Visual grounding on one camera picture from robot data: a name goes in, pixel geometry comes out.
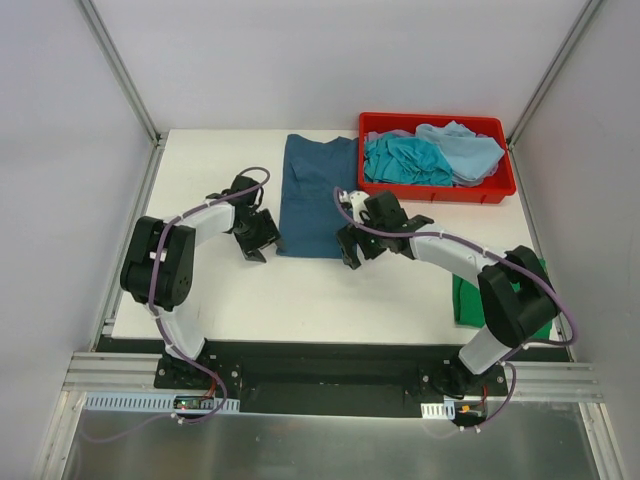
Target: green cloth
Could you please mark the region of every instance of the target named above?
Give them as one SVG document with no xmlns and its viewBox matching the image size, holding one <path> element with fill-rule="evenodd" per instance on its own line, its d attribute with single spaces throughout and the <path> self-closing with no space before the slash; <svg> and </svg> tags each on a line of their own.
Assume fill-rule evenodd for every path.
<svg viewBox="0 0 640 480">
<path fill-rule="evenodd" d="M 517 292 L 520 287 L 514 285 Z M 484 327 L 484 310 L 482 309 L 482 299 L 480 291 L 466 280 L 453 276 L 453 317 L 457 325 L 465 327 Z M 551 333 L 552 322 L 542 327 L 533 338 L 548 339 Z"/>
</svg>

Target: white table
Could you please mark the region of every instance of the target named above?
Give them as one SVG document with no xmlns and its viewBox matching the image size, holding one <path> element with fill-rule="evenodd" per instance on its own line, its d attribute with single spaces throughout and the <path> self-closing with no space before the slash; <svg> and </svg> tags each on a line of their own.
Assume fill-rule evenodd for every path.
<svg viewBox="0 0 640 480">
<path fill-rule="evenodd" d="M 276 223 L 287 135 L 329 141 L 352 131 L 173 130 L 152 192 L 148 215 L 168 217 L 229 187 L 245 167 L 271 171 L 263 206 Z M 256 172 L 256 179 L 261 175 Z M 531 246 L 518 195 L 500 205 L 402 202 L 447 229 L 496 247 Z M 233 237 L 219 235 L 196 251 L 194 293 L 209 339 L 346 343 L 462 344 L 475 329 L 453 321 L 451 274 L 386 252 L 352 271 L 340 260 L 279 257 L 246 262 Z M 113 337 L 160 338 L 145 309 L 129 294 Z"/>
</svg>

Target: navy blue fabric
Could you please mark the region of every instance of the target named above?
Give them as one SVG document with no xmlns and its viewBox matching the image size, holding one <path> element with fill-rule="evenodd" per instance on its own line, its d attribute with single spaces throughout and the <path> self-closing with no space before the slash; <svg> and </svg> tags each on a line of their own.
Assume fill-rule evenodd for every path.
<svg viewBox="0 0 640 480">
<path fill-rule="evenodd" d="M 287 137 L 279 226 L 286 248 L 278 255 L 342 258 L 335 234 L 345 221 L 333 203 L 333 188 L 355 190 L 357 164 L 357 139 L 321 143 Z"/>
</svg>

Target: gray wall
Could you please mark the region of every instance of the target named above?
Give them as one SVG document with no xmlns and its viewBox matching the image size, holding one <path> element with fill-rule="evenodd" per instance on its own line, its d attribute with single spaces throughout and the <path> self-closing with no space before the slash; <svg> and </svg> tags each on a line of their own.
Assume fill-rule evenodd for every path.
<svg viewBox="0 0 640 480">
<path fill-rule="evenodd" d="M 609 1 L 516 148 L 557 288 L 640 478 L 640 2 Z"/>
<path fill-rule="evenodd" d="M 31 478 L 150 145 L 70 0 L 0 6 L 0 478 Z"/>
<path fill-rule="evenodd" d="M 350 129 L 362 111 L 513 128 L 585 0 L 96 0 L 161 130 Z"/>
</svg>

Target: red plastic container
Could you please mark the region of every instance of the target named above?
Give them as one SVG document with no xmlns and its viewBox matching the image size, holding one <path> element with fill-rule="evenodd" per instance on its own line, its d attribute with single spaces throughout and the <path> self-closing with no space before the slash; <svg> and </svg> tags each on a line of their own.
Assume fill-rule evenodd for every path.
<svg viewBox="0 0 640 480">
<path fill-rule="evenodd" d="M 466 203 L 500 203 L 504 197 L 513 195 L 516 182 L 505 153 L 500 159 L 498 170 L 477 187 L 431 187 L 423 185 L 396 185 L 390 183 L 368 183 L 364 180 L 364 142 L 369 132 L 384 133 L 394 129 L 402 129 L 414 133 L 422 123 L 435 127 L 444 127 L 451 120 L 463 124 L 469 130 L 493 137 L 505 152 L 507 142 L 504 138 L 502 124 L 491 117 L 460 117 L 455 115 L 413 115 L 402 113 L 361 113 L 360 114 L 360 151 L 358 156 L 358 186 L 369 195 L 389 190 L 396 197 L 406 200 L 427 200 L 430 202 L 466 202 Z"/>
</svg>

